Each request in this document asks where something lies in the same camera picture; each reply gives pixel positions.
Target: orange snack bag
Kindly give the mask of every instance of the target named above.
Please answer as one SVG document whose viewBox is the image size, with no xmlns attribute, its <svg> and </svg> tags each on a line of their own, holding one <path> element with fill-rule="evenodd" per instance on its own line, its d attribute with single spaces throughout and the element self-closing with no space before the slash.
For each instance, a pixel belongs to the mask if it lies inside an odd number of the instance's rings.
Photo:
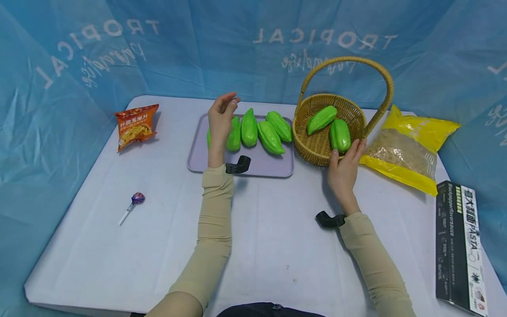
<svg viewBox="0 0 507 317">
<path fill-rule="evenodd" d="M 143 142 L 157 134 L 153 131 L 153 115 L 158 104 L 115 113 L 118 120 L 118 152 L 134 141 Z"/>
</svg>

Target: dark clothing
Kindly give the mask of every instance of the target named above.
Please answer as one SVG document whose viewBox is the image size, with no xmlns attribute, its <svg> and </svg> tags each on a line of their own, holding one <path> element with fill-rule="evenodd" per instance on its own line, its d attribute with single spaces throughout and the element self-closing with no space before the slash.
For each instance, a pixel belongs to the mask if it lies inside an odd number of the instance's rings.
<svg viewBox="0 0 507 317">
<path fill-rule="evenodd" d="M 217 317 L 323 317 L 273 303 L 252 303 L 229 307 Z"/>
</svg>

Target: arm sleeve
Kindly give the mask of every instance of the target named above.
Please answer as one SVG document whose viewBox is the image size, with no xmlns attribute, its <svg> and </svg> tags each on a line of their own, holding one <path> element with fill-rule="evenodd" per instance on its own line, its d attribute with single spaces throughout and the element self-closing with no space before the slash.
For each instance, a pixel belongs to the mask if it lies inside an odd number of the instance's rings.
<svg viewBox="0 0 507 317">
<path fill-rule="evenodd" d="M 183 272 L 169 289 L 194 296 L 206 309 L 231 253 L 231 199 L 234 182 L 225 165 L 208 168 L 202 176 L 201 214 L 197 245 Z"/>
<path fill-rule="evenodd" d="M 345 246 L 356 260 L 379 317 L 413 317 L 405 283 L 368 216 L 354 213 L 340 227 Z"/>
</svg>

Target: right hand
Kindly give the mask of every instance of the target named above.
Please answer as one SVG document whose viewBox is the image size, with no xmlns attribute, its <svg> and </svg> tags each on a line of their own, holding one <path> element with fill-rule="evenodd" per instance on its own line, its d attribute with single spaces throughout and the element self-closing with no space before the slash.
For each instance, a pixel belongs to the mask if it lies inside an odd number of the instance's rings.
<svg viewBox="0 0 507 317">
<path fill-rule="evenodd" d="M 218 97 L 208 111 L 209 149 L 208 167 L 219 167 L 224 163 L 224 151 L 231 132 L 231 120 L 241 99 L 235 92 Z"/>
<path fill-rule="evenodd" d="M 343 207 L 345 216 L 358 212 L 359 206 L 353 188 L 357 179 L 359 160 L 365 152 L 366 139 L 356 139 L 341 161 L 337 150 L 331 153 L 328 170 L 328 184 L 336 199 Z"/>
</svg>

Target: lollipop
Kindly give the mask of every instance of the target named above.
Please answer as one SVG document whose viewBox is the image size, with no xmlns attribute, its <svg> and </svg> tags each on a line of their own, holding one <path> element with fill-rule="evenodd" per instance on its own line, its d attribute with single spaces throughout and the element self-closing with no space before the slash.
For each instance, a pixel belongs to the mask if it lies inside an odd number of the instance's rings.
<svg viewBox="0 0 507 317">
<path fill-rule="evenodd" d="M 134 206 L 136 206 L 137 204 L 140 204 L 140 203 L 144 202 L 145 199 L 146 199 L 146 197 L 143 194 L 141 194 L 140 192 L 135 193 L 132 196 L 132 203 L 127 208 L 127 211 L 123 215 L 123 217 L 120 220 L 120 222 L 118 223 L 118 225 L 121 226 L 123 224 L 123 222 L 125 221 L 125 219 L 127 219 L 127 217 L 130 214 L 130 212 L 134 209 Z"/>
</svg>

